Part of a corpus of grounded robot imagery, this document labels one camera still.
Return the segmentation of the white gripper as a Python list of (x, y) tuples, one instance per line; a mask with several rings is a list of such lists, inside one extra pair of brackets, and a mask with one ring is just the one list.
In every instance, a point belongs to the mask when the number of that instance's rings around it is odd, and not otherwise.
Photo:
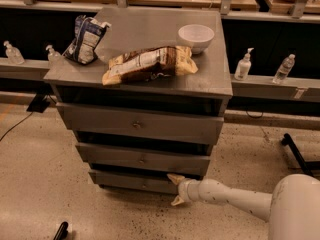
[(171, 202), (172, 206), (178, 206), (184, 202), (193, 202), (198, 198), (197, 181), (194, 179), (185, 179), (183, 175), (168, 173), (167, 177), (174, 185), (178, 185), (178, 194)]

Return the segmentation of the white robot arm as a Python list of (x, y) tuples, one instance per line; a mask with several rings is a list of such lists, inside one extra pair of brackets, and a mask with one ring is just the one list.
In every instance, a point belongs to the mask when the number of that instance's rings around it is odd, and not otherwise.
[(320, 181), (292, 174), (273, 192), (228, 187), (214, 179), (195, 180), (168, 174), (178, 195), (171, 203), (229, 204), (269, 223), (268, 240), (320, 240)]

